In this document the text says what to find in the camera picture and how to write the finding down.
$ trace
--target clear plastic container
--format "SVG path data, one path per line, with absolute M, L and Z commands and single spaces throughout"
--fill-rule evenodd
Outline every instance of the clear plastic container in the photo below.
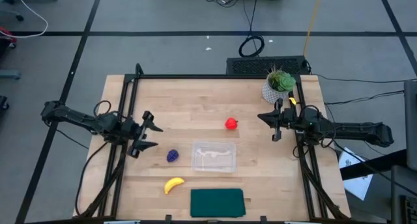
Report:
M 191 166 L 195 171 L 233 173 L 236 170 L 234 143 L 193 143 Z

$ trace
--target succulent plant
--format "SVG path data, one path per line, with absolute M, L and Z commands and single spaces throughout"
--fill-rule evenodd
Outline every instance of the succulent plant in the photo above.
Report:
M 272 69 L 268 75 L 268 84 L 275 91 L 292 91 L 296 81 L 290 74 L 282 70 Z

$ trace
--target white cable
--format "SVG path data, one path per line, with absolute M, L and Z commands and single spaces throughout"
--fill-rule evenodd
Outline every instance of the white cable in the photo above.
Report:
M 45 18 L 43 18 L 41 15 L 39 15 L 39 14 L 37 14 L 34 10 L 32 10 L 29 6 L 27 6 L 26 5 L 26 3 L 23 1 L 23 0 L 20 0 L 22 3 L 23 3 L 23 5 L 25 5 L 25 7 L 27 8 L 27 9 L 29 9 L 31 12 L 33 12 L 33 14 L 35 14 L 35 15 L 37 15 L 40 19 L 42 19 L 44 22 L 45 22 L 45 24 L 46 24 L 46 26 L 45 26 L 45 29 L 41 32 L 41 33 L 38 33 L 38 34 L 36 34 L 36 35 L 27 35 L 27 36 L 13 36 L 13 35 L 8 35 L 8 34 L 6 34 L 6 33 L 4 33 L 4 32 L 2 32 L 2 31 L 0 31 L 0 33 L 2 34 L 2 35 L 5 35 L 5 36 L 8 36 L 8 37 L 11 37 L 11 38 L 31 38 L 31 37 L 35 37 L 35 36 L 40 36 L 40 35 L 43 35 L 45 32 L 46 32 L 46 30 L 48 29 L 48 22 L 45 20 Z

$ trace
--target wooden tabletop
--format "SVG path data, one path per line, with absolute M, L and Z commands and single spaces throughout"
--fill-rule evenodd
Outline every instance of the wooden tabletop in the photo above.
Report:
M 112 103 L 112 110 L 117 110 L 122 81 L 123 76 L 107 77 L 102 99 Z M 246 206 L 241 220 L 258 221 L 260 216 L 269 221 L 308 220 L 300 163 L 292 154 L 296 145 L 294 131 L 281 129 L 281 140 L 272 142 L 273 129 L 257 118 L 258 113 L 273 110 L 273 105 L 262 98 L 263 83 L 262 79 L 141 79 L 134 118 L 141 123 L 143 112 L 149 110 L 155 116 L 155 125 L 164 132 L 149 130 L 147 140 L 159 145 L 142 152 L 138 159 L 127 157 L 117 218 L 161 220 L 171 214 L 174 220 L 190 220 L 191 189 L 241 188 Z M 317 76 L 302 76 L 302 85 L 306 103 L 316 105 L 326 116 Z M 238 120 L 234 131 L 225 129 L 229 117 Z M 193 171 L 194 141 L 234 143 L 236 171 Z M 93 136 L 89 156 L 102 143 L 100 136 Z M 110 146 L 99 152 L 85 171 L 79 196 L 81 211 L 103 185 L 109 149 Z M 171 149 L 178 150 L 180 156 L 168 163 L 166 156 Z M 334 151 L 316 147 L 316 153 L 324 190 L 349 216 Z M 164 184 L 174 176 L 182 177 L 185 183 L 166 195 Z M 317 194 L 313 187 L 311 190 L 315 213 L 320 216 Z M 112 197 L 110 191 L 107 214 Z

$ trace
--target black metal frame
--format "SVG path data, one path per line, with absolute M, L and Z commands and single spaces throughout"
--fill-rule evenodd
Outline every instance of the black metal frame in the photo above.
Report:
M 128 86 L 132 83 L 132 92 L 130 96 L 130 102 L 128 105 L 128 115 L 131 116 L 134 112 L 134 106 L 136 103 L 136 95 L 137 95 L 137 88 L 139 84 L 140 79 L 264 79 L 265 77 L 262 76 L 234 76 L 234 75 L 147 75 L 143 74 L 143 71 L 140 67 L 140 65 L 137 64 L 136 66 L 136 74 L 125 74 L 124 80 L 123 80 L 123 86 L 122 86 L 122 92 L 121 92 L 121 98 L 119 102 L 119 111 L 124 111 L 124 106 L 126 102 L 127 92 L 128 92 Z M 297 87 L 297 93 L 298 93 L 298 102 L 300 103 L 301 107 L 305 107 L 305 99 L 304 99 L 304 92 L 302 89 L 302 82 L 300 76 L 296 76 L 296 87 Z M 300 165 L 301 168 L 308 167 L 306 157 L 303 152 L 302 147 L 302 139 L 295 133 L 296 135 L 296 142 L 298 147 L 298 153 L 300 156 Z M 112 145 L 111 150 L 109 153 L 109 160 L 106 168 L 106 177 L 104 180 L 104 183 L 107 184 L 105 187 L 102 188 L 100 193 L 98 194 L 97 198 L 94 200 L 93 203 L 96 203 L 96 205 L 93 206 L 94 210 L 89 210 L 87 213 L 84 213 L 84 215 L 81 215 L 80 217 L 77 217 L 75 219 L 68 219 L 68 220 L 57 220 L 57 221 L 44 221 L 39 223 L 103 223 L 104 221 L 115 221 L 117 216 L 117 208 L 119 205 L 119 196 L 121 192 L 121 182 L 122 182 L 122 175 L 123 175 L 123 169 L 124 169 L 124 160 L 126 158 L 126 150 L 127 150 L 127 142 L 123 143 L 121 148 L 121 153 L 119 156 L 119 162 L 118 166 L 113 170 L 113 166 L 115 163 L 115 157 L 116 157 L 116 149 L 118 145 Z M 319 174 L 319 167 L 317 164 L 317 158 L 315 155 L 315 149 L 314 146 L 309 146 L 309 153 L 310 153 L 310 161 L 311 161 L 311 167 L 312 167 L 312 174 L 306 175 L 302 173 L 302 179 L 303 179 L 303 185 L 304 185 L 304 192 L 306 195 L 306 206 L 308 209 L 308 216 L 310 221 L 316 221 L 316 222 L 338 222 L 338 223 L 359 223 L 351 220 L 338 220 L 338 219 L 328 219 L 327 215 L 327 208 L 326 205 L 322 199 L 322 197 L 319 196 L 319 208 L 321 217 L 316 217 L 315 215 L 315 209 L 313 205 L 313 199 L 311 196 L 311 188 L 310 188 L 310 182 L 309 176 L 313 176 L 315 178 L 315 182 L 312 182 L 313 186 L 317 189 L 318 187 L 321 187 L 321 181 L 320 181 L 320 174 Z M 115 181 L 115 189 L 114 189 L 114 196 L 111 204 L 111 211 L 109 216 L 104 215 L 104 210 L 106 209 L 106 203 L 107 203 L 107 192 L 110 189 L 112 183 Z M 94 211 L 98 208 L 98 216 L 92 217 L 94 214 Z M 174 223 L 192 223 L 192 224 L 198 224 L 198 223 L 204 223 L 206 224 L 207 221 L 169 221 Z M 284 223 L 283 221 L 267 221 L 266 217 L 261 217 L 261 223 Z M 147 221 L 147 220 L 141 220 L 141 223 L 167 223 L 167 220 L 160 220 L 160 221 Z M 258 224 L 259 221 L 221 221 L 221 223 L 256 223 Z

